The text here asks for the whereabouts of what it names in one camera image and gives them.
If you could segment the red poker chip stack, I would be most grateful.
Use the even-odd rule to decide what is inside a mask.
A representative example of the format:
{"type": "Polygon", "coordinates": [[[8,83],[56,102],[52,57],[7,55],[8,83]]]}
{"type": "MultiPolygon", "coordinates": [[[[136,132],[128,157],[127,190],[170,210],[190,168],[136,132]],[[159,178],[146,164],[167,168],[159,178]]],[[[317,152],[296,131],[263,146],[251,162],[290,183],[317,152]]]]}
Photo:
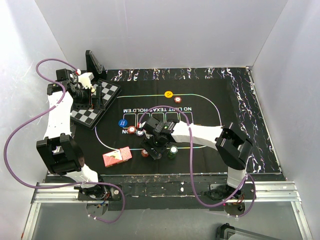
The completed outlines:
{"type": "Polygon", "coordinates": [[[145,157],[149,156],[149,153],[145,149],[142,149],[141,150],[141,155],[145,158],[145,157]]]}

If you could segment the blue chips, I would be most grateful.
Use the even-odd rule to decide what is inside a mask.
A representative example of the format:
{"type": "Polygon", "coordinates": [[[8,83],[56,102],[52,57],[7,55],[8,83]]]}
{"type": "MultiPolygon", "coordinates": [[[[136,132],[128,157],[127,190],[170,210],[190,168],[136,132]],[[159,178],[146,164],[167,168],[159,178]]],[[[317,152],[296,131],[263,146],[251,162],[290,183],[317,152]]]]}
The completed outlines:
{"type": "Polygon", "coordinates": [[[145,134],[145,133],[144,133],[143,130],[137,130],[137,131],[136,131],[136,135],[137,135],[138,137],[142,137],[144,134],[145,134]]]}

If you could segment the red chips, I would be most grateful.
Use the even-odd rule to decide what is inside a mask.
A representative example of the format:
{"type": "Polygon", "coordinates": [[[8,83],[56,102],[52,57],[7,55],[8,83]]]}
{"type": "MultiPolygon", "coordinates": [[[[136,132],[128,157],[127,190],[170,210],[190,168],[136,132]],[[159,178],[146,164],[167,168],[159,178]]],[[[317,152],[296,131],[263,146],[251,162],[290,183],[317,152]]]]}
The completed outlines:
{"type": "Polygon", "coordinates": [[[177,104],[179,104],[181,101],[182,101],[182,99],[179,96],[176,96],[174,98],[174,102],[177,103],[177,104]]]}
{"type": "Polygon", "coordinates": [[[136,132],[136,127],[135,126],[128,127],[127,132],[129,134],[134,134],[136,132]]]}

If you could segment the blue small blind button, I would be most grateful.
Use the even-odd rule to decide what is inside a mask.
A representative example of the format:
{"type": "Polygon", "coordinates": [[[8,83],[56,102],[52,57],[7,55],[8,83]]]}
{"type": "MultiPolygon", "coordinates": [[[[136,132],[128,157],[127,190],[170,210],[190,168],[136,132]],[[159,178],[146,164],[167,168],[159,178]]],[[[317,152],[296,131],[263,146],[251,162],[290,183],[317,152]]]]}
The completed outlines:
{"type": "Polygon", "coordinates": [[[121,128],[125,128],[127,125],[128,125],[128,121],[124,118],[118,121],[118,126],[121,128]]]}

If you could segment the yellow big blind button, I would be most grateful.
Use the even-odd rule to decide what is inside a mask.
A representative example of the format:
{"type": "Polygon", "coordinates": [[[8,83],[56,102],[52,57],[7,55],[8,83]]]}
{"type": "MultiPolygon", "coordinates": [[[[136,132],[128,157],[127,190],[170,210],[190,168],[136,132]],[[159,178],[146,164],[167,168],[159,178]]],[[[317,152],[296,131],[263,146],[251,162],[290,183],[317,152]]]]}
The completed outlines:
{"type": "Polygon", "coordinates": [[[164,96],[165,96],[166,98],[168,98],[168,99],[169,99],[169,98],[172,98],[173,95],[174,95],[173,92],[172,92],[172,91],[169,91],[169,90],[164,93],[164,96]]]}

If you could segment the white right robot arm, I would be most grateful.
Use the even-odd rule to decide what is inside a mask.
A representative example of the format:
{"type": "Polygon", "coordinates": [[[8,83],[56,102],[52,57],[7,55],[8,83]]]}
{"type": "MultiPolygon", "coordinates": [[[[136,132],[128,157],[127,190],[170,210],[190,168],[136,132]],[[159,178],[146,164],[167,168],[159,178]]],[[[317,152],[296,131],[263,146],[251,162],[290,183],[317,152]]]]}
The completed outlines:
{"type": "Polygon", "coordinates": [[[142,148],[154,160],[160,159],[163,152],[173,143],[192,143],[218,151],[228,167],[227,195],[237,199],[245,192],[241,181],[247,173],[253,141],[234,123],[226,126],[202,126],[176,119],[162,122],[149,117],[137,127],[145,134],[145,139],[141,142],[142,148]]]}

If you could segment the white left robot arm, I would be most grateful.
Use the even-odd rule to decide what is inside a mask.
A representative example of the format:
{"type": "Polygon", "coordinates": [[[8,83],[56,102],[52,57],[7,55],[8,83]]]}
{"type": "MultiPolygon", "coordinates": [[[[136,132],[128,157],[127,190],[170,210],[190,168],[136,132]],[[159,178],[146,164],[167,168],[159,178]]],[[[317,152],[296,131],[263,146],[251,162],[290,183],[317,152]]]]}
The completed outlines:
{"type": "Polygon", "coordinates": [[[57,82],[47,86],[49,106],[47,129],[36,149],[51,174],[79,183],[80,193],[95,200],[106,199],[108,190],[101,176],[85,164],[84,153],[71,136],[71,111],[100,108],[101,88],[93,88],[91,72],[56,71],[57,82]]]}

